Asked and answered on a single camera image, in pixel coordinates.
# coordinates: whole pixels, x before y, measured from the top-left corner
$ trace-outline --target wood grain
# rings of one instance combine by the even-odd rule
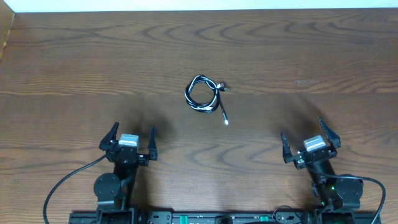
[[[280,10],[18,14],[0,77],[0,219],[42,223],[50,189],[102,155],[115,121],[145,146],[157,128],[159,160],[140,169],[133,201],[174,210],[310,208],[305,170],[282,160],[321,133],[341,136],[339,174],[386,186],[383,223],[398,206],[398,10]],[[183,91],[202,73],[226,82],[220,111],[201,114]],[[211,91],[195,87],[193,97]],[[94,210],[100,162],[67,180],[51,223]],[[361,209],[381,190],[365,183]]]

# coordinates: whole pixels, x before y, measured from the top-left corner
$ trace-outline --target wire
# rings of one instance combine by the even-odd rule
[[[307,169],[308,169],[309,171],[315,173],[315,174],[319,174],[319,175],[322,175],[322,176],[327,177],[327,178],[367,180],[367,181],[374,182],[374,183],[376,183],[377,185],[379,185],[380,188],[381,188],[381,190],[382,190],[382,196],[381,196],[381,201],[380,201],[379,208],[377,209],[376,213],[374,214],[374,217],[373,217],[372,222],[371,222],[371,224],[374,224],[374,223],[375,223],[375,221],[377,220],[378,216],[379,216],[380,213],[381,213],[381,209],[383,208],[384,201],[386,200],[386,188],[384,187],[384,185],[383,185],[380,181],[378,181],[378,180],[376,180],[376,179],[373,179],[373,178],[370,178],[370,177],[340,176],[340,175],[331,175],[331,174],[321,174],[321,173],[319,173],[318,171],[312,169],[312,168],[309,167],[309,166],[307,166]]]
[[[45,199],[45,202],[44,202],[44,205],[43,205],[43,219],[44,219],[44,223],[45,223],[45,224],[49,224],[49,220],[47,219],[47,205],[49,204],[50,198],[51,198],[52,194],[55,192],[55,190],[56,190],[66,179],[68,179],[69,177],[71,177],[73,174],[76,174],[76,173],[79,172],[79,171],[82,171],[82,170],[84,170],[84,169],[86,169],[86,168],[89,168],[89,167],[91,167],[91,166],[97,164],[99,161],[105,159],[106,156],[107,156],[107,154],[101,156],[99,159],[95,160],[94,162],[92,162],[92,163],[90,163],[90,164],[87,164],[87,165],[85,165],[85,166],[83,166],[83,167],[81,167],[81,168],[79,168],[79,169],[77,169],[77,170],[71,172],[70,174],[66,175],[63,179],[61,179],[61,180],[52,188],[52,190],[50,191],[49,195],[48,195],[47,198]]]
[[[294,223],[294,224],[299,224],[299,223],[302,223],[302,222],[303,222],[303,220],[302,220],[303,216],[298,215],[297,212],[295,212],[295,211],[293,210],[293,208],[290,207],[290,206],[288,206],[288,205],[281,205],[281,206],[279,206],[277,209],[275,209],[275,211],[272,213],[272,218],[275,220],[275,222],[281,223],[281,222],[278,222],[278,221],[277,221],[275,214],[276,214],[276,211],[278,211],[280,208],[283,208],[283,207],[287,207],[287,208],[291,209],[291,210],[294,212],[294,215],[296,215],[296,217],[300,220],[298,223]]]
[[[198,83],[202,83],[205,82],[207,84],[207,86],[209,88],[211,88],[214,92],[214,97],[213,100],[209,103],[197,103],[195,100],[193,100],[190,97],[190,94],[193,90],[193,86],[198,84]],[[218,85],[216,85],[215,82],[213,82],[212,80],[208,79],[206,76],[204,75],[197,75],[186,87],[185,89],[185,98],[187,99],[187,103],[188,105],[191,106],[192,109],[194,109],[197,112],[202,112],[202,113],[211,113],[213,111],[215,111],[218,107],[218,105],[220,105],[221,107],[221,112],[223,113],[223,117],[224,117],[224,124],[225,125],[229,125],[228,122],[228,118],[226,116],[223,104],[221,103],[221,98],[220,98],[220,91],[229,91],[227,88],[224,87],[224,83],[220,83]]]

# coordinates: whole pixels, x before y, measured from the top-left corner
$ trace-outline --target green connector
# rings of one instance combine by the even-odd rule
[[[180,224],[189,224],[188,215],[180,215]]]
[[[268,222],[268,216],[261,216],[260,217],[261,222]]]

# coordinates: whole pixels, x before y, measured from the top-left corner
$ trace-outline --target cable connector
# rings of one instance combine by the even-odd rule
[[[218,89],[219,91],[229,91],[228,88],[225,88],[224,83],[218,84],[218,85],[217,85],[217,89]]]

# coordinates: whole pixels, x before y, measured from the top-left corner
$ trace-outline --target wooden table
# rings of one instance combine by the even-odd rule
[[[0,77],[0,220],[42,223],[42,205],[67,173],[103,155],[115,121],[159,160],[139,169],[133,201],[174,210],[310,208],[307,171],[284,164],[290,145],[341,136],[336,173],[387,189],[383,223],[397,223],[398,10],[283,10],[18,14]],[[183,91],[197,74],[225,81],[221,111],[197,113]],[[205,85],[193,97],[208,100]],[[98,165],[68,179],[51,223],[94,210]],[[380,188],[365,182],[362,210]]]

